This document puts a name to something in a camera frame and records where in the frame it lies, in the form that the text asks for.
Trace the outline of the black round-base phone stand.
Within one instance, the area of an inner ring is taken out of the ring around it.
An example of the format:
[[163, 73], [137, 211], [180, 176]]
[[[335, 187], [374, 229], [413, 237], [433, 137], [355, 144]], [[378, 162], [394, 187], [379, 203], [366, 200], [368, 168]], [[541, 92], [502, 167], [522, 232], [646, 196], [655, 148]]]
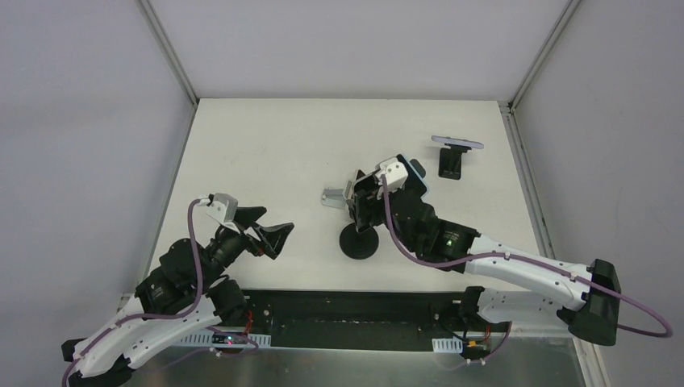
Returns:
[[379, 236], [370, 228], [359, 232], [353, 223], [345, 226], [339, 237], [341, 251], [354, 260], [366, 260], [373, 256], [379, 248]]

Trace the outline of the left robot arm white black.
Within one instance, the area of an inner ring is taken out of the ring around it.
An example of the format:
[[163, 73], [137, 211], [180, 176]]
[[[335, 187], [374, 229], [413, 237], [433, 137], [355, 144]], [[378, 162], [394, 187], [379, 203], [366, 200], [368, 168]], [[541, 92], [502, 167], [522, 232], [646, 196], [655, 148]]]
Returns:
[[221, 204], [209, 195], [187, 212], [188, 237], [174, 242], [124, 306], [96, 333], [61, 346], [63, 386], [121, 386], [159, 352], [201, 329], [240, 324], [247, 300], [226, 273], [247, 252], [276, 259], [293, 223], [264, 227], [263, 206]]

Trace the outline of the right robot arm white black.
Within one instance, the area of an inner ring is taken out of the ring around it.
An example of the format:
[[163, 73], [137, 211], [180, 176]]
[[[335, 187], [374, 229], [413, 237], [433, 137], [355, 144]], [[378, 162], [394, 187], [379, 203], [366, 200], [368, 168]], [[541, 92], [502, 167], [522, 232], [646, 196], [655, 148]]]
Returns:
[[616, 343], [621, 288], [615, 266], [601, 259], [576, 264], [529, 254], [436, 215], [423, 198], [425, 172], [402, 155], [357, 170], [344, 189], [355, 232], [384, 226], [395, 247], [416, 264], [490, 277], [517, 286], [506, 293], [483, 286], [464, 292], [457, 317], [476, 331], [487, 323], [520, 321], [565, 326], [601, 346]]

